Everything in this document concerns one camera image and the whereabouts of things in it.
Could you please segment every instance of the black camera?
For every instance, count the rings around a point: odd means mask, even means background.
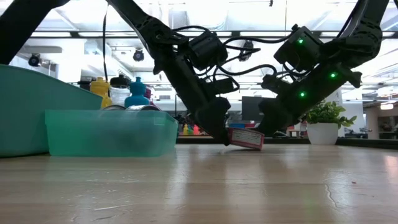
[[[132,56],[132,58],[136,61],[136,62],[141,62],[144,60],[144,53],[142,52],[142,49],[136,49],[136,53],[134,53],[134,55]]]
[[[32,67],[42,66],[42,59],[40,58],[40,54],[32,54],[28,61],[28,64]]]

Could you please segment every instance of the yellow bottle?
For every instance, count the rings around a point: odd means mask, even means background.
[[[101,108],[112,105],[112,100],[108,96],[109,87],[110,84],[105,82],[104,78],[102,77],[97,78],[97,81],[93,81],[90,84],[90,91],[99,96],[102,96]]]
[[[184,125],[184,129],[182,130],[183,135],[188,135],[188,125]]]

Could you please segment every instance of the table surface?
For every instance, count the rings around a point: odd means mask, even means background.
[[[178,145],[160,158],[0,159],[8,223],[397,223],[398,151]]]

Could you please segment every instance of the computer monitor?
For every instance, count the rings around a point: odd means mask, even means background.
[[[259,103],[262,101],[259,96],[242,96],[242,120],[243,121],[261,121],[264,114],[259,109]]]

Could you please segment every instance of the potted plant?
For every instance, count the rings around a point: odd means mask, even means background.
[[[340,117],[345,109],[338,106],[336,102],[322,101],[314,106],[307,113],[308,138],[311,144],[334,145],[338,137],[338,130],[341,126],[350,127],[354,124],[356,116],[348,119]]]

